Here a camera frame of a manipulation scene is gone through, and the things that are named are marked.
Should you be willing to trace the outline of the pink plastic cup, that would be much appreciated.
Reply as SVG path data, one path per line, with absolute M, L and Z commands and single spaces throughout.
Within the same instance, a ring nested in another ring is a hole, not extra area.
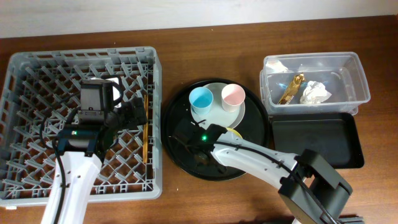
M 229 113 L 238 110 L 245 98 L 246 93 L 243 87 L 238 84 L 226 85 L 221 91 L 222 107 Z

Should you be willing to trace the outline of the yellow plastic bowl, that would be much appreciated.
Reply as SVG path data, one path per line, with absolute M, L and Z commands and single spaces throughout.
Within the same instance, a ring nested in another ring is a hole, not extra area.
M 232 132 L 233 134 L 235 134 L 238 138 L 242 139 L 242 135 L 240 135 L 235 129 L 232 128 L 226 128 L 228 131 Z

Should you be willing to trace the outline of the brown gold snack wrapper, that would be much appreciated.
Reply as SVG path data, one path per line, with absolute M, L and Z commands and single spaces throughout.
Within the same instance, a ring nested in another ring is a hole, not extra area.
M 294 96 L 297 94 L 297 92 L 300 89 L 301 84 L 305 81 L 305 76 L 303 73 L 300 73 L 299 75 L 295 75 L 292 79 L 292 81 L 289 83 L 287 86 L 286 90 L 284 91 L 284 94 L 280 98 L 278 104 L 279 105 L 288 105 L 294 98 Z

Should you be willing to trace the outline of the white tissue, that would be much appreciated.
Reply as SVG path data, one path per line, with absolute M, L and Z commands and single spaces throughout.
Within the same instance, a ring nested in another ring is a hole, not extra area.
M 332 94 L 326 90 L 321 82 L 309 81 L 300 97 L 300 104 L 313 105 L 323 103 L 330 98 Z

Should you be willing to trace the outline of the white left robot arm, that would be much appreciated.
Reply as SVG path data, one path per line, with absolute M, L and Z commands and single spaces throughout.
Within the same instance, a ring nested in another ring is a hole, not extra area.
M 104 119 L 89 123 L 85 113 Z M 52 139 L 55 175 L 41 222 L 82 223 L 105 155 L 118 143 L 118 131 L 146 122 L 146 106 L 140 97 L 108 111 L 73 109 L 64 128 Z

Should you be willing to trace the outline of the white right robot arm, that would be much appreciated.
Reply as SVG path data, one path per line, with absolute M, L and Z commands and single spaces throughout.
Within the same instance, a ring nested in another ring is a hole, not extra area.
M 217 124 L 183 119 L 172 136 L 189 152 L 251 174 L 275 187 L 296 223 L 342 223 L 350 184 L 317 152 L 276 152 Z

